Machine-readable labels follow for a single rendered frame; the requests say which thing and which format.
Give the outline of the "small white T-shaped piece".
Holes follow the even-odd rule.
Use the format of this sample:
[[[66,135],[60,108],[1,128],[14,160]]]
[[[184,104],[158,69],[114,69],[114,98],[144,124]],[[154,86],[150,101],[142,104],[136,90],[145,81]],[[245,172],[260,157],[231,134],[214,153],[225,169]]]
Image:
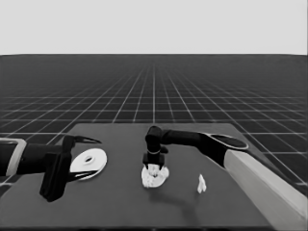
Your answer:
[[[198,186],[197,186],[197,191],[199,193],[204,193],[207,189],[207,186],[206,186],[206,182],[205,182],[205,179],[202,175],[199,175],[198,177]]]

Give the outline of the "large thick white disc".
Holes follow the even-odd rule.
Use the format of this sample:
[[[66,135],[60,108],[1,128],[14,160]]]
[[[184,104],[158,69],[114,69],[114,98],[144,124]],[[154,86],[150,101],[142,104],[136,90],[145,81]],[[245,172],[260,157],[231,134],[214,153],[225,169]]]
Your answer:
[[[90,148],[78,154],[70,165],[70,172],[96,170],[92,176],[80,180],[89,180],[99,174],[108,162],[106,152],[101,148]]]

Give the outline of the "white round carrier with pins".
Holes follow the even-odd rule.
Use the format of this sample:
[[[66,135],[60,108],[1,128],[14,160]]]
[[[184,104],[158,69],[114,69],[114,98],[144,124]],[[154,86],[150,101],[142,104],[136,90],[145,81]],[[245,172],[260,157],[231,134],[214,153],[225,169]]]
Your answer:
[[[145,176],[145,175],[144,175],[144,176],[141,176],[141,182],[142,182],[142,178],[143,178],[143,177],[149,177],[149,176],[151,176],[151,177],[154,178],[154,180],[153,180],[153,187],[152,187],[152,188],[161,187],[161,186],[165,183],[165,181],[167,180],[167,179],[161,178],[161,177],[159,176],[159,174],[156,175],[156,176],[152,176],[152,175],[150,175],[150,174],[148,173],[147,176]]]

